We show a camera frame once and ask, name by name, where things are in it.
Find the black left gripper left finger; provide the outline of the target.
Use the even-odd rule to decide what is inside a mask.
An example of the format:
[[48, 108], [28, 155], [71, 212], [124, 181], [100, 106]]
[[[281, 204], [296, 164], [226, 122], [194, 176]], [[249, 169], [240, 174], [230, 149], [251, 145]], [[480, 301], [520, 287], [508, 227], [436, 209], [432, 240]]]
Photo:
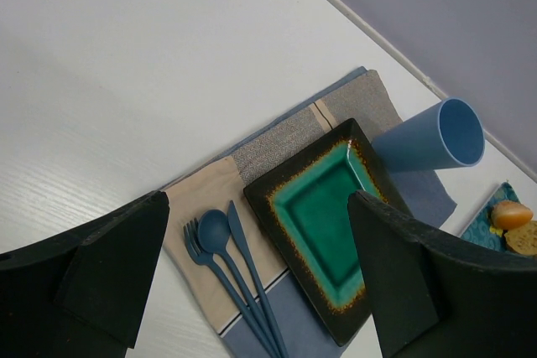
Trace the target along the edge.
[[124, 357], [138, 338], [169, 219], [148, 193], [1, 255], [3, 357]]

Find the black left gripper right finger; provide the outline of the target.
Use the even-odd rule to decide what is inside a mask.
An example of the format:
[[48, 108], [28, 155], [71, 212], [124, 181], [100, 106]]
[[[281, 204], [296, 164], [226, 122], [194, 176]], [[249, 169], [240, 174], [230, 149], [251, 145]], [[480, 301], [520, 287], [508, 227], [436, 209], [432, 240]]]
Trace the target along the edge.
[[347, 208], [383, 356], [535, 356], [533, 258], [463, 241], [362, 190]]

